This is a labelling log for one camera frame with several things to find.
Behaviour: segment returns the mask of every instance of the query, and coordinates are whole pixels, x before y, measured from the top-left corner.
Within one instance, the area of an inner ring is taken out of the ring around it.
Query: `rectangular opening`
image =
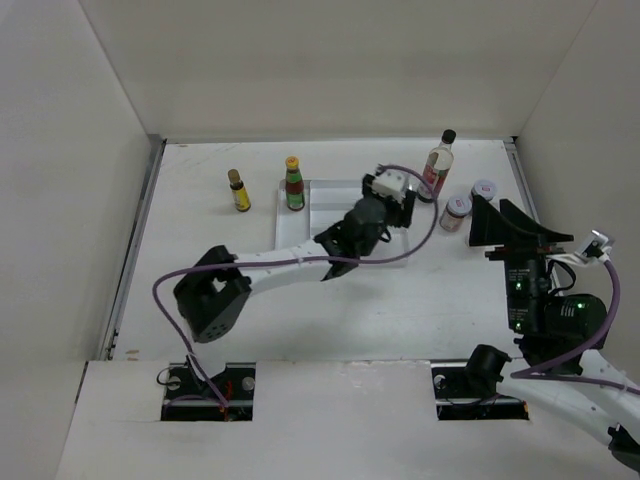
[[[216,404],[215,395],[186,364],[171,365],[158,374],[164,386],[160,420],[169,422],[247,422],[253,419],[255,363],[228,363],[211,378],[229,407]]]
[[[431,363],[438,420],[529,420],[526,402],[503,395],[486,396],[474,388],[464,373],[466,363]]]

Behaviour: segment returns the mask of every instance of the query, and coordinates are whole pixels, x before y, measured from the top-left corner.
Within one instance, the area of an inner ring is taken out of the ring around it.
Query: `bottle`
[[[227,172],[227,176],[229,177],[229,186],[231,187],[231,193],[233,193],[233,202],[236,205],[236,210],[246,212],[251,208],[251,201],[249,200],[247,189],[244,188],[244,182],[240,179],[240,174],[234,168]]]
[[[464,217],[471,212],[471,200],[463,195],[453,195],[440,217],[440,226],[447,232],[457,232],[464,222]]]
[[[445,130],[442,134],[440,145],[429,152],[427,164],[424,166],[422,176],[433,190],[433,195],[420,183],[418,186],[418,199],[421,201],[425,203],[433,202],[433,197],[437,197],[440,190],[442,190],[449,169],[451,169],[451,165],[453,164],[451,145],[455,139],[456,132],[453,130]]]
[[[287,157],[287,174],[285,176],[285,192],[287,207],[294,212],[304,208],[304,181],[300,174],[300,161],[298,157]]]
[[[487,202],[493,200],[493,197],[496,196],[498,192],[498,187],[491,180],[478,180],[473,184],[471,188],[471,193],[469,193],[469,198],[473,200],[474,195],[480,195],[484,197]]]

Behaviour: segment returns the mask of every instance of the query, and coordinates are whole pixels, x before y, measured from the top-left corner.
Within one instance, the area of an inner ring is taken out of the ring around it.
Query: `black bottle cap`
[[[454,130],[445,130],[442,133],[442,141],[451,145],[453,141],[456,139],[456,132]]]

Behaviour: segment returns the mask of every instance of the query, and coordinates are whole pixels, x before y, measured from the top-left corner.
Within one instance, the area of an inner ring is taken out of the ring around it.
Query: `white robotic arm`
[[[194,268],[172,272],[156,282],[156,301],[189,350],[189,364],[202,381],[203,396],[213,391],[220,405],[227,406],[199,366],[190,341],[159,302],[157,285],[185,274],[174,289],[178,310],[194,342],[212,342],[229,332],[250,295],[342,276],[366,262],[361,257],[389,237],[388,227],[410,226],[415,193],[406,175],[381,168],[364,177],[362,192],[363,198],[341,222],[301,245],[251,255],[232,255],[224,246],[214,247]],[[436,219],[437,210],[429,234],[407,255],[426,242]],[[474,197],[469,244],[497,246],[486,256],[505,264],[508,325],[519,335],[515,342],[523,358],[512,360],[493,347],[479,345],[465,372],[488,396],[517,397],[564,418],[640,472],[640,389],[597,351],[604,345],[617,301],[607,312],[599,298],[558,296],[551,284],[554,262],[563,268],[599,265],[608,261],[613,241],[594,231],[573,254],[556,247],[571,240],[571,235],[538,225],[508,200],[501,200],[498,211],[482,197]]]

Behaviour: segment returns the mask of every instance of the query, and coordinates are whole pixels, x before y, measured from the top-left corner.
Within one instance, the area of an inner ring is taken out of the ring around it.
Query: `white wall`
[[[0,468],[53,478],[149,142],[76,0],[0,4]]]
[[[640,380],[640,2],[599,0],[527,122],[518,149],[541,219],[618,239],[622,307],[607,356]],[[608,299],[603,269],[579,286]]]
[[[81,0],[147,131],[516,135],[595,0]]]

